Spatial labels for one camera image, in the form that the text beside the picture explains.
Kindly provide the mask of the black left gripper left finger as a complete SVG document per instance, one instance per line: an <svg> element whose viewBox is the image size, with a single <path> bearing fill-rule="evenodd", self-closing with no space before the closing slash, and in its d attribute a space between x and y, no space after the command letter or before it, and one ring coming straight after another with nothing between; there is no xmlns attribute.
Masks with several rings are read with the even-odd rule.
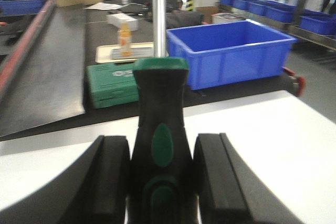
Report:
<svg viewBox="0 0 336 224"><path fill-rule="evenodd" d="M100 136L93 164L59 223L124 223L130 151L125 136Z"/></svg>

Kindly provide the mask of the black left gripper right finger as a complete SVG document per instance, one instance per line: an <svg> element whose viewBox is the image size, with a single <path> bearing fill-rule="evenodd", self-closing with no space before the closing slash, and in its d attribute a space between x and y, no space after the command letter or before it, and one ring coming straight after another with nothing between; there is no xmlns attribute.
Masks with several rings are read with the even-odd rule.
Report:
<svg viewBox="0 0 336 224"><path fill-rule="evenodd" d="M194 148L202 223L301 223L233 148L227 135L199 134Z"/></svg>

